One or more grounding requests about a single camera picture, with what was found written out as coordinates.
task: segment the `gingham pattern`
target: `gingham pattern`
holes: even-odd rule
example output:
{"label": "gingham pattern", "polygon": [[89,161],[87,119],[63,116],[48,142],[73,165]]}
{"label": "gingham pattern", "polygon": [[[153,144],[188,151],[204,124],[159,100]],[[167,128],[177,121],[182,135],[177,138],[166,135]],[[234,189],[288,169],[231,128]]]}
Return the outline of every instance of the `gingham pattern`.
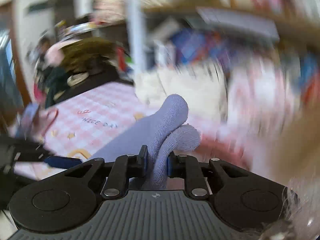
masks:
{"label": "gingham pattern", "polygon": [[[76,149],[85,149],[93,155],[134,124],[134,114],[150,115],[157,110],[142,104],[135,96],[134,87],[115,82],[87,91],[54,107],[59,109],[59,115],[46,133],[45,147],[59,156],[67,156]],[[189,114],[187,123],[213,140],[221,128],[218,123],[192,114]],[[52,136],[52,131],[56,131],[56,136]],[[75,136],[69,139],[68,135],[73,133]],[[15,171],[28,177],[44,179],[61,170],[49,169],[43,163],[19,163]]]}

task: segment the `lavender sock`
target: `lavender sock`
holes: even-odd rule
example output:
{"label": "lavender sock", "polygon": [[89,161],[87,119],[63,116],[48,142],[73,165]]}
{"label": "lavender sock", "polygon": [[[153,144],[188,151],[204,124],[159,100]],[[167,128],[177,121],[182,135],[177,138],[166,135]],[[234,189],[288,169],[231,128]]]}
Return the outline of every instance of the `lavender sock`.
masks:
{"label": "lavender sock", "polygon": [[159,179],[159,176],[162,178],[166,174],[163,169],[168,154],[175,147],[189,150],[199,145],[199,134],[192,126],[177,129],[187,118],[188,105],[185,100],[179,95],[170,95],[156,113],[138,120],[131,128],[98,150],[91,159],[102,157],[106,162],[113,162],[121,155],[138,154],[141,146],[147,145],[148,176],[144,188],[147,185],[159,187],[159,184],[166,181],[166,178]]}

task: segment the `knitted fabric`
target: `knitted fabric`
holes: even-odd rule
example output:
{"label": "knitted fabric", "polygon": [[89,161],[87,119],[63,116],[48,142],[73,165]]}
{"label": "knitted fabric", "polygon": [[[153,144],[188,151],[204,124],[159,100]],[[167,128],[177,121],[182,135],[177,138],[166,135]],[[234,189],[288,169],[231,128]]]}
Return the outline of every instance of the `knitted fabric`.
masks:
{"label": "knitted fabric", "polygon": [[194,150],[200,135],[190,125],[180,127],[188,118],[188,105],[179,95],[170,95],[161,108],[151,116],[138,120],[132,127],[98,150],[92,158],[102,157],[113,162],[121,155],[138,154],[142,145],[148,146],[148,170],[144,180],[135,180],[135,188],[165,188],[166,160],[174,149]]}

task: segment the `purple sock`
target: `purple sock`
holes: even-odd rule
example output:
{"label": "purple sock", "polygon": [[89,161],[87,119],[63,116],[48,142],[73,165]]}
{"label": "purple sock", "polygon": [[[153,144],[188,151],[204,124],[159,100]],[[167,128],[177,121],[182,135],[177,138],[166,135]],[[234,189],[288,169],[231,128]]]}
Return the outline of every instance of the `purple sock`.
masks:
{"label": "purple sock", "polygon": [[180,127],[187,118],[188,105],[185,100],[179,95],[170,95],[156,113],[138,120],[98,150],[91,159],[102,157],[106,162],[113,162],[121,155],[138,154],[141,146],[147,145],[148,176],[144,188],[146,185],[160,187],[160,184],[165,187],[168,154],[177,148],[193,150],[200,143],[196,129],[190,125]]}

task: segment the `silver screw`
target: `silver screw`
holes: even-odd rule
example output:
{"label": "silver screw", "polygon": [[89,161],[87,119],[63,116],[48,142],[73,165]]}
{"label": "silver screw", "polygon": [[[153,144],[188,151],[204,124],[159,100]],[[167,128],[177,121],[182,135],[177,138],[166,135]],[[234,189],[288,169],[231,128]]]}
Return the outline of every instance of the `silver screw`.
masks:
{"label": "silver screw", "polygon": [[191,193],[196,197],[203,197],[207,195],[207,191],[204,188],[195,188],[191,191]]}
{"label": "silver screw", "polygon": [[104,195],[106,195],[108,197],[114,197],[114,196],[119,195],[120,191],[115,188],[108,188],[103,193],[104,193]]}

